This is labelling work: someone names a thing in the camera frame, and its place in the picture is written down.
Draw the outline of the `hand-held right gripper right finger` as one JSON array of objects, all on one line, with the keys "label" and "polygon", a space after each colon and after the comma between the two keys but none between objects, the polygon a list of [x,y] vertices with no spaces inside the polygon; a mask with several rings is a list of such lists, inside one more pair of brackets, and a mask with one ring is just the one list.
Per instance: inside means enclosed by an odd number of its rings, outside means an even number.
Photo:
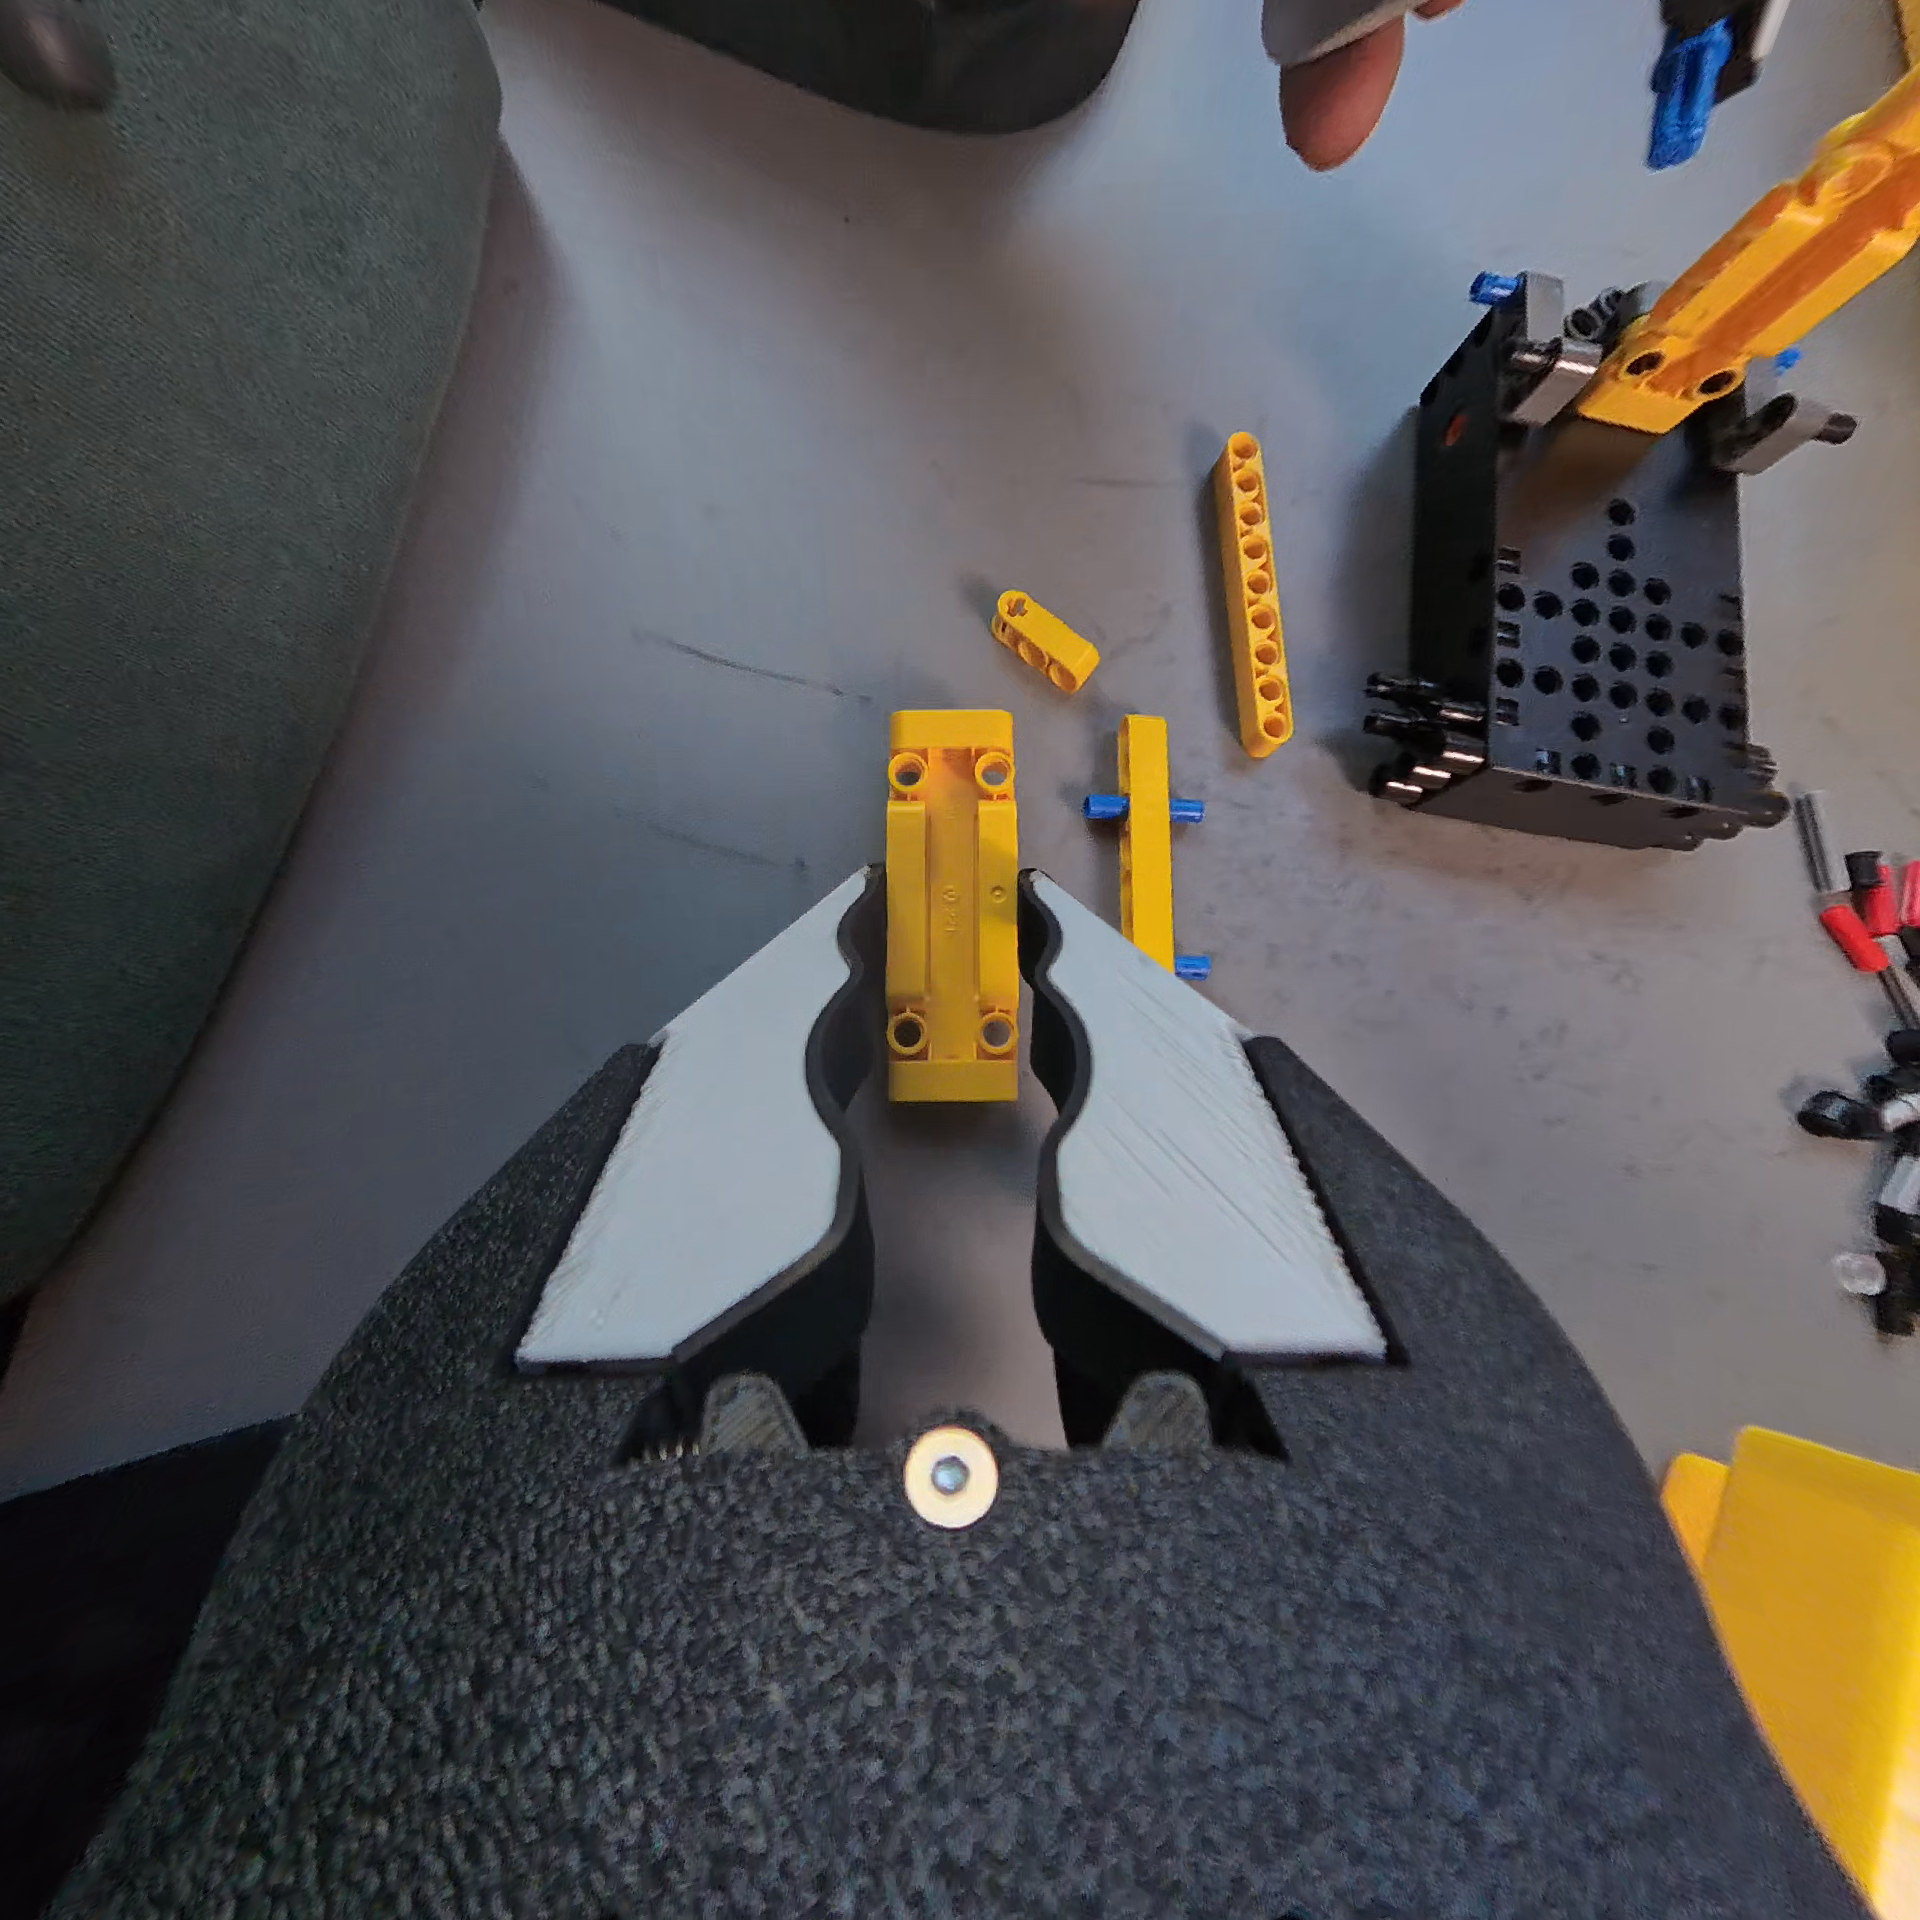
[{"label": "hand-held right gripper right finger", "polygon": [[1143,1377],[1201,1436],[1282,1454],[1267,1371],[1384,1368],[1390,1323],[1261,1073],[1262,1040],[1051,874],[1020,874],[1040,1141],[1030,1305],[1067,1446],[1101,1446]]}]

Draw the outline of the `black lego base block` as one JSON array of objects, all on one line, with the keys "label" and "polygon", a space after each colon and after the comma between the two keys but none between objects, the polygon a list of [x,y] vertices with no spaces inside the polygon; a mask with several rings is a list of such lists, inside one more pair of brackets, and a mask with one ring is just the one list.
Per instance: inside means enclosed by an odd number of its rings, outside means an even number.
[{"label": "black lego base block", "polygon": [[1739,483],[1857,420],[1788,393],[1784,356],[1660,439],[1587,420],[1581,383],[1656,292],[1569,306],[1552,273],[1475,273],[1415,428],[1408,663],[1365,685],[1373,801],[1628,853],[1788,817],[1751,731]]}]

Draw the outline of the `person's black pants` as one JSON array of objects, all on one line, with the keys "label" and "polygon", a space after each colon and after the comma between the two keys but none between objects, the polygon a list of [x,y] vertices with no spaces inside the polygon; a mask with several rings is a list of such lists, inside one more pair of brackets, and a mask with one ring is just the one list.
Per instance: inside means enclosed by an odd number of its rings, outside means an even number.
[{"label": "person's black pants", "polygon": [[1082,108],[1138,2],[614,2],[831,104],[995,138]]}]

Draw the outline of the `person's left hand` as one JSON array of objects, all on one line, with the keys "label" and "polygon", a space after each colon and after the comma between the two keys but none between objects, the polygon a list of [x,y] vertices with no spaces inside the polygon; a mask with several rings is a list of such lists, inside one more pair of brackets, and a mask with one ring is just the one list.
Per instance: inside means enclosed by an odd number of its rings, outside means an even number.
[{"label": "person's left hand", "polygon": [[1286,147],[1312,170],[1328,172],[1352,160],[1377,132],[1404,66],[1411,20],[1444,20],[1460,2],[1417,2],[1384,20],[1368,36],[1310,63],[1281,69],[1281,116]]}]

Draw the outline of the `blue lego pin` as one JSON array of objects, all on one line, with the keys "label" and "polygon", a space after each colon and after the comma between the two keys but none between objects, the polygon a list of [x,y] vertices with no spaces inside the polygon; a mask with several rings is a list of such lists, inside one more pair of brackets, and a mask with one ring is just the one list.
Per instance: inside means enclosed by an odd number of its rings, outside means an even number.
[{"label": "blue lego pin", "polygon": [[1649,170],[1676,170],[1698,158],[1715,116],[1722,76],[1734,59],[1734,40],[1725,15],[1698,29],[1667,29],[1649,78]]}]

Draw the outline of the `yellow panel on base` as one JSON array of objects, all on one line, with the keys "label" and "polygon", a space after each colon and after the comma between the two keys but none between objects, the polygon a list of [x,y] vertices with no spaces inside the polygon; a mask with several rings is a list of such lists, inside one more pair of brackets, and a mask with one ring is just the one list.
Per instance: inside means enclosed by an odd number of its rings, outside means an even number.
[{"label": "yellow panel on base", "polygon": [[1578,395],[1587,420],[1667,434],[1884,279],[1916,244],[1916,69],[1843,116],[1727,227]]}]

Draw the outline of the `long yellow lego beam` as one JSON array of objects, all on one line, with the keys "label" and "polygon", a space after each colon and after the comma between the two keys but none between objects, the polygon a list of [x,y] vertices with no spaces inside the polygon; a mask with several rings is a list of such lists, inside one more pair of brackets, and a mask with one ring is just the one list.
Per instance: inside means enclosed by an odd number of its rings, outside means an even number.
[{"label": "long yellow lego beam", "polygon": [[1227,617],[1237,737],[1255,761],[1292,736],[1282,609],[1262,449],[1250,431],[1227,434],[1211,467],[1211,523]]}]

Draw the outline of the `short yellow lego beam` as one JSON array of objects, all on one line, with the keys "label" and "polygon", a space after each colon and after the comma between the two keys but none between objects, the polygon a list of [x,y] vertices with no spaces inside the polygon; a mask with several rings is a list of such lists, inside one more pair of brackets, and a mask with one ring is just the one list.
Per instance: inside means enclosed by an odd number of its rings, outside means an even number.
[{"label": "short yellow lego beam", "polygon": [[989,633],[1058,693],[1082,693],[1101,665],[1091,638],[1020,589],[995,596]]}]

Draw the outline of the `yellow lego beam with pins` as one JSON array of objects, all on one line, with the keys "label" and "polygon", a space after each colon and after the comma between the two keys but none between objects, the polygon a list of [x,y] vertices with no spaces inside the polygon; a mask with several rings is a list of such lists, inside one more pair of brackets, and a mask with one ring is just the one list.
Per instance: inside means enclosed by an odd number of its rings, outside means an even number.
[{"label": "yellow lego beam with pins", "polygon": [[1205,822],[1205,804],[1175,797],[1162,716],[1123,716],[1115,729],[1115,791],[1094,791],[1082,813],[1115,830],[1119,933],[1185,984],[1207,984],[1211,959],[1175,947],[1171,830]]}]

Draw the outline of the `yellow lego panel piece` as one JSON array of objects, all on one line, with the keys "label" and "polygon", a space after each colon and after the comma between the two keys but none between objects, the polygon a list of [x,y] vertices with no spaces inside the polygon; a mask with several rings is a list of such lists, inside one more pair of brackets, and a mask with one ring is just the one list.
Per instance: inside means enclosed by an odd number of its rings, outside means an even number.
[{"label": "yellow lego panel piece", "polygon": [[1023,973],[1010,712],[890,716],[881,865],[888,1101],[1016,1101]]}]

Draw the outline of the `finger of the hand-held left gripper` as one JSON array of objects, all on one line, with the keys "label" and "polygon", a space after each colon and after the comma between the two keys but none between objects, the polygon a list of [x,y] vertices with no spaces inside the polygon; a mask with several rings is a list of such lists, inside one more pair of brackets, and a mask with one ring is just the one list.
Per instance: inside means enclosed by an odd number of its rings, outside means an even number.
[{"label": "finger of the hand-held left gripper", "polygon": [[1727,29],[1727,57],[1718,66],[1715,101],[1756,86],[1762,63],[1772,51],[1788,2],[1660,2],[1667,40],[1698,40]]}]

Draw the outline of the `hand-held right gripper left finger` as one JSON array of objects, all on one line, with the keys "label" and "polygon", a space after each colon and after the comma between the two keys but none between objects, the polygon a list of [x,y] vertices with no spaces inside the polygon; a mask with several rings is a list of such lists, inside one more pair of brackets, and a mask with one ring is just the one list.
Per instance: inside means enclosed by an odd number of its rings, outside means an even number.
[{"label": "hand-held right gripper left finger", "polygon": [[846,1446],[876,1305],[849,1109],[876,1070],[881,865],[668,1019],[515,1343],[519,1376],[633,1376],[636,1444],[691,1436],[709,1390],[771,1377],[804,1439]]}]

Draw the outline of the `yellow storage bin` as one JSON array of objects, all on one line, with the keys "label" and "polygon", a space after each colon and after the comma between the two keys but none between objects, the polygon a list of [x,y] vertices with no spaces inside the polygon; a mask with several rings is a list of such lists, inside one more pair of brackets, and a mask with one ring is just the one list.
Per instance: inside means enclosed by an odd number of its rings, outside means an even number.
[{"label": "yellow storage bin", "polygon": [[1877,1916],[1916,1916],[1916,1474],[1743,1427],[1662,1506],[1800,1802]]}]

